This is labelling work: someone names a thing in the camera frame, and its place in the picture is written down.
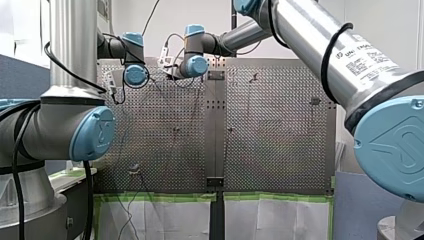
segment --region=robotic arm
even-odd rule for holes
[[[253,20],[221,36],[201,25],[186,28],[184,60],[172,66],[177,76],[206,73],[204,53],[229,56],[282,38],[346,110],[365,173],[393,194],[424,202],[424,95],[404,96],[424,72],[402,69],[313,0],[235,0],[234,7]]]
[[[115,117],[101,95],[106,89],[97,85],[97,59],[124,59],[125,84],[141,87],[149,79],[141,34],[110,39],[99,34],[96,0],[51,0],[50,14],[51,44],[45,47],[52,60],[50,88],[40,100],[0,101],[0,235],[5,239],[67,238],[66,198],[54,193],[43,167],[45,160],[84,161],[90,174],[87,162],[108,151]],[[89,239],[91,226],[86,229]]]

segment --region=blue joint cap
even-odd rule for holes
[[[355,131],[355,155],[387,191],[424,202],[424,95],[389,100],[371,109]]]
[[[199,77],[208,70],[208,62],[202,56],[191,57],[186,64],[186,71],[189,77]]]
[[[190,37],[195,34],[204,33],[205,28],[200,24],[190,24],[186,26],[184,36]]]
[[[140,47],[144,47],[143,35],[137,32],[126,32],[122,35],[122,38],[128,42],[134,43]]]
[[[69,147],[73,161],[96,160],[103,156],[115,134],[115,117],[105,106],[96,107],[81,121]]]
[[[249,15],[259,0],[234,0],[234,9],[243,16]]]
[[[12,107],[16,104],[30,101],[32,99],[0,99],[0,111],[5,110],[6,108]]]
[[[147,71],[139,65],[131,65],[125,69],[124,80],[133,86],[142,86],[147,83]]]

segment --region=green tape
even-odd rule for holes
[[[336,188],[336,176],[331,176],[331,188]]]
[[[225,201],[257,201],[260,199],[310,203],[328,203],[330,201],[327,196],[323,195],[299,195],[266,192],[224,193]]]
[[[164,202],[164,203],[192,203],[216,201],[216,194],[163,194],[145,192],[125,192],[121,194],[97,194],[98,202]]]
[[[102,202],[99,199],[94,199],[94,237],[95,240],[99,240],[99,228],[100,228],[100,207]]]
[[[328,206],[328,240],[333,240],[334,198],[332,196],[328,196],[327,199],[329,200],[328,203],[330,204],[330,206]]]

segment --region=label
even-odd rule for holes
[[[399,68],[396,63],[362,37],[359,35],[354,37],[359,42],[355,42],[341,51],[333,51],[331,63],[340,72],[349,78],[366,83],[383,72]]]

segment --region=perforated metal panel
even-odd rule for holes
[[[298,60],[229,59],[227,68],[225,190],[325,193],[335,106],[318,80]]]
[[[204,84],[196,79],[190,87],[179,88],[155,67],[156,59],[146,63],[155,82],[142,89],[125,88],[123,105],[108,99],[117,129],[110,151],[99,162],[96,191],[137,191],[143,176],[149,191],[204,192]],[[102,60],[99,81],[121,68],[119,61]],[[128,169],[135,164],[141,166],[141,175],[130,176]]]
[[[330,189],[335,105],[300,61],[227,59],[227,89],[219,88],[226,94],[215,92],[213,80],[178,88],[154,67],[156,59],[146,62],[156,84],[127,89],[124,105],[108,100],[117,130],[99,162],[98,192],[139,190],[141,176],[128,173],[134,164],[140,164],[148,190],[155,192],[205,192],[210,176],[205,168],[218,176],[222,165],[225,191],[323,194]],[[102,61],[99,81],[119,68],[119,61]],[[226,114],[206,117],[213,101],[223,99]],[[210,132],[211,121],[215,131],[222,131],[221,125],[228,129],[223,130],[226,144],[206,141],[220,139]]]

